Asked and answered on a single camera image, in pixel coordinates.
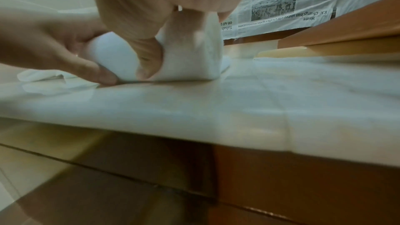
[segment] tiled floor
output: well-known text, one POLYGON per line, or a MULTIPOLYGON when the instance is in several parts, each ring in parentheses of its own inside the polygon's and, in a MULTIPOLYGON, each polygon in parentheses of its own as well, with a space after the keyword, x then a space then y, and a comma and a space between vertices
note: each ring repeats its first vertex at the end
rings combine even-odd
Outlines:
POLYGON ((0 169, 7 225, 400 220, 399 169, 285 152, 0 119, 0 169))

